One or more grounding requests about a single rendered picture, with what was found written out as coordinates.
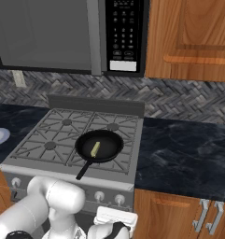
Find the grey steel gas stove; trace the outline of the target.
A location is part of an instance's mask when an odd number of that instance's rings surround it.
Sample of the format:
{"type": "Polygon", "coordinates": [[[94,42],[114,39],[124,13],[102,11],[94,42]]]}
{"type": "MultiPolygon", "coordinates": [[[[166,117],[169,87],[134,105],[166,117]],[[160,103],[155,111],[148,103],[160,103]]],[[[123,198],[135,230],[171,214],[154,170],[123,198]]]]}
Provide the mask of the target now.
{"type": "Polygon", "coordinates": [[[0,164],[16,203],[26,195],[35,176],[50,176],[72,183],[85,191],[86,201],[78,214],[84,228],[93,224],[99,206],[134,212],[134,180],[142,134],[145,104],[134,101],[104,100],[73,96],[49,96],[50,111],[0,164]],[[84,133],[108,130],[124,143],[121,153],[111,162],[92,164],[80,180],[76,177],[85,161],[77,154],[75,143],[84,133]],[[21,180],[13,188],[11,180],[21,180]],[[96,191],[105,198],[97,202],[96,191]],[[121,194],[125,203],[117,205],[121,194]]]}

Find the yellow butter stick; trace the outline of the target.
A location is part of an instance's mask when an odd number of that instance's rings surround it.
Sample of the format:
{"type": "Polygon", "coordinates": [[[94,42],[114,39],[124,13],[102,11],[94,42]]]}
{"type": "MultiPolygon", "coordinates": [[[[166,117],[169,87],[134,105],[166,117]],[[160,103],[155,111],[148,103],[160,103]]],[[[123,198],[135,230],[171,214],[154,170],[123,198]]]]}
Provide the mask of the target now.
{"type": "Polygon", "coordinates": [[[93,148],[92,148],[92,150],[91,150],[91,156],[92,156],[93,158],[96,157],[97,152],[98,152],[100,146],[101,146],[101,142],[96,142],[96,143],[94,144],[94,146],[93,146],[93,148]]]}

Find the wooden wall cupboard door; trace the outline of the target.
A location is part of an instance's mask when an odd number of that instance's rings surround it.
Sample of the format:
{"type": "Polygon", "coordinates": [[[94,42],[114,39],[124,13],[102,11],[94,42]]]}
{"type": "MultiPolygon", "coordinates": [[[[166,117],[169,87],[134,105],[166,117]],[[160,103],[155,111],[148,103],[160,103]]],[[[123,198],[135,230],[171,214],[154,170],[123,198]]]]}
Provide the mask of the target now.
{"type": "Polygon", "coordinates": [[[225,0],[150,0],[146,76],[225,82],[225,0]]]}

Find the white stove knob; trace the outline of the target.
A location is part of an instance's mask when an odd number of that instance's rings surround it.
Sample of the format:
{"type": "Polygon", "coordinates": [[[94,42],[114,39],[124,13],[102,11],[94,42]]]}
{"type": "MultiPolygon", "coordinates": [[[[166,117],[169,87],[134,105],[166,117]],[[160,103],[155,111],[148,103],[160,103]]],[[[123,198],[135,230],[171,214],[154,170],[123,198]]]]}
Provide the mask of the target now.
{"type": "Polygon", "coordinates": [[[115,203],[117,205],[122,205],[125,203],[125,197],[121,194],[118,194],[116,197],[115,197],[115,203]]]}
{"type": "Polygon", "coordinates": [[[94,198],[97,202],[102,202],[105,198],[105,194],[102,191],[96,191],[94,194],[94,198]]]}
{"type": "Polygon", "coordinates": [[[12,184],[13,188],[18,188],[21,185],[21,180],[19,178],[17,178],[17,177],[14,177],[11,180],[11,184],[12,184]]]}

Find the white wall socket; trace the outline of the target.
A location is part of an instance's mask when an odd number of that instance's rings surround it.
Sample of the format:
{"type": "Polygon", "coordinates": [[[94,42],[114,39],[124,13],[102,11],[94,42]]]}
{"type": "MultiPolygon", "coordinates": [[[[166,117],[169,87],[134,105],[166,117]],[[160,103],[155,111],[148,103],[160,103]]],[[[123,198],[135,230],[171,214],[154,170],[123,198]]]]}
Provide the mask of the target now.
{"type": "Polygon", "coordinates": [[[26,83],[25,83],[25,79],[24,79],[24,75],[23,75],[22,71],[13,70],[12,75],[13,75],[15,84],[18,88],[25,88],[26,87],[26,83]]]}

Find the black frying pan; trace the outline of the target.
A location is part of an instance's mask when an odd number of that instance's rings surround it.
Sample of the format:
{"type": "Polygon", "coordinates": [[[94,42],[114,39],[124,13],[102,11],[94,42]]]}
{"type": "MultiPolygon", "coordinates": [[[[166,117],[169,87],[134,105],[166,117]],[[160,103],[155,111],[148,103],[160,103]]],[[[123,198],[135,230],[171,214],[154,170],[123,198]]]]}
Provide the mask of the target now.
{"type": "Polygon", "coordinates": [[[81,135],[75,143],[75,149],[86,163],[78,173],[76,180],[80,180],[92,164],[113,161],[121,153],[123,147],[122,138],[112,131],[94,130],[81,135]],[[96,157],[93,158],[91,150],[96,142],[101,142],[101,146],[96,157]]]}

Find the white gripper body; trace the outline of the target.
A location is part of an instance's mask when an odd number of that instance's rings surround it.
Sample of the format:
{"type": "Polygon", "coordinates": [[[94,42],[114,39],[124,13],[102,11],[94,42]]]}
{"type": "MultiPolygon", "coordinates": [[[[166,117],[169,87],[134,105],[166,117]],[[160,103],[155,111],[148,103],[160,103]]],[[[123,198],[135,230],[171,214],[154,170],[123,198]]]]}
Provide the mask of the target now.
{"type": "Polygon", "coordinates": [[[126,227],[130,228],[130,232],[133,232],[138,216],[136,213],[125,212],[118,209],[113,209],[109,207],[99,206],[97,208],[96,216],[93,220],[95,225],[106,224],[112,222],[122,222],[126,227]]]}

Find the grey steel microwave oven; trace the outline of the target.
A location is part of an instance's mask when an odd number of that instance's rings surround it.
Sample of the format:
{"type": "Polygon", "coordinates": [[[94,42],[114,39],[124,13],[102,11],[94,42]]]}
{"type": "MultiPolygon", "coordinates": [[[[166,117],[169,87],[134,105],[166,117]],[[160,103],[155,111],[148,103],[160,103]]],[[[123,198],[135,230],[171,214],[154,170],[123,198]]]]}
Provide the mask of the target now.
{"type": "MultiPolygon", "coordinates": [[[[149,0],[98,0],[101,76],[145,73],[149,0]]],[[[0,0],[0,68],[90,74],[87,0],[0,0]]]]}

